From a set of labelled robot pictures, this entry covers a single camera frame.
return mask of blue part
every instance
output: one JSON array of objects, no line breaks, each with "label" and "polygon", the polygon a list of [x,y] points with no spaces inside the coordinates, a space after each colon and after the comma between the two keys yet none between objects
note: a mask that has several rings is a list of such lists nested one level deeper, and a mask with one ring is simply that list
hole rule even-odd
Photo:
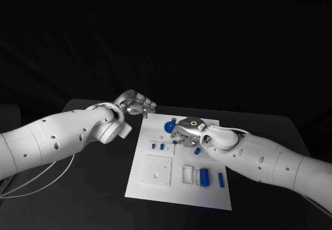
[{"label": "blue part", "polygon": [[224,188],[224,179],[223,179],[223,173],[219,173],[219,177],[220,177],[220,187]]},{"label": "blue part", "polygon": [[210,186],[210,170],[209,169],[200,169],[200,178],[201,178],[201,186],[209,187]]},{"label": "blue part", "polygon": [[198,154],[200,154],[200,152],[201,152],[201,148],[197,148],[197,150],[196,150],[196,154],[198,155]]},{"label": "blue part", "polygon": [[177,124],[175,124],[175,118],[174,118],[172,121],[167,122],[167,124],[165,124],[165,131],[168,133],[172,133],[175,126],[177,126]]}]

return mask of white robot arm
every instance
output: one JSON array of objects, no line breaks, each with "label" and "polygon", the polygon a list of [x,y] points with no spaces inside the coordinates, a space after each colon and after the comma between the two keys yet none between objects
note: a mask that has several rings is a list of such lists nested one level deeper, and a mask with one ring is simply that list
hole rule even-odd
[{"label": "white robot arm", "polygon": [[126,138],[132,127],[125,114],[148,118],[155,107],[154,101],[129,90],[113,103],[54,114],[0,134],[0,180],[82,152],[92,141],[108,144],[118,135]]},{"label": "white robot arm", "polygon": [[332,212],[331,163],[295,153],[249,132],[240,135],[230,128],[207,126],[197,117],[178,123],[171,137],[177,133],[185,147],[200,142],[210,156],[232,170],[258,182],[292,189]]}]

